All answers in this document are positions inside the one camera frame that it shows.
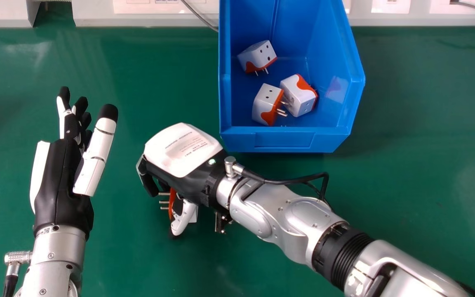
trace robotic arm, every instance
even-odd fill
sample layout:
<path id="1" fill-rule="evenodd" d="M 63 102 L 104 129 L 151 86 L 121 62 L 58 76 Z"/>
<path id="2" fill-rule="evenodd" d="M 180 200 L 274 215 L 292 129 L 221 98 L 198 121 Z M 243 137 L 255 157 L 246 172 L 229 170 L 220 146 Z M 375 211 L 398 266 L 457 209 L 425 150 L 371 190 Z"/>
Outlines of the robotic arm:
<path id="1" fill-rule="evenodd" d="M 71 108 L 70 93 L 62 87 L 56 98 L 60 139 L 38 142 L 32 169 L 30 202 L 35 215 L 32 252 L 8 252 L 3 297 L 11 297 L 19 267 L 30 263 L 17 297 L 77 297 L 83 271 L 85 242 L 93 228 L 94 195 L 117 126 L 118 110 L 104 105 L 94 132 L 87 98 Z"/>
<path id="2" fill-rule="evenodd" d="M 216 139 L 183 123 L 146 143 L 137 171 L 152 197 L 160 190 L 177 192 L 169 202 L 174 237 L 196 215 L 197 205 L 205 205 L 216 211 L 217 232 L 237 222 L 322 275 L 347 297 L 469 296 L 452 278 L 351 227 L 323 199 L 302 197 L 286 187 L 324 177 L 318 192 L 323 198 L 326 173 L 267 180 L 228 156 Z"/>

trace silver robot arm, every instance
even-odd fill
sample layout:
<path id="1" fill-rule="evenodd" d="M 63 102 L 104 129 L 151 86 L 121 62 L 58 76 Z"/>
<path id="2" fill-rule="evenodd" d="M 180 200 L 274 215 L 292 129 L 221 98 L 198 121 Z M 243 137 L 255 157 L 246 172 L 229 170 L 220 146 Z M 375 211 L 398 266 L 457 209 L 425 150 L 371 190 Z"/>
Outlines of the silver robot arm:
<path id="1" fill-rule="evenodd" d="M 301 179 L 266 180 L 191 125 L 175 124 L 151 138 L 137 172 L 151 196 L 172 188 L 183 201 L 215 209 L 217 232 L 225 233 L 232 222 L 241 224 L 347 297 L 469 296 L 452 278 L 352 228 L 324 199 L 303 197 L 286 187 Z M 324 177 L 318 194 L 323 198 L 328 175 L 318 176 Z"/>
<path id="2" fill-rule="evenodd" d="M 35 215 L 32 252 L 8 252 L 3 297 L 14 295 L 19 268 L 30 263 L 17 297 L 77 297 L 81 290 L 85 243 L 93 227 L 94 195 L 111 149 L 117 108 L 104 105 L 94 133 L 81 97 L 71 108 L 68 88 L 56 105 L 60 139 L 38 142 L 31 177 L 30 203 Z"/>

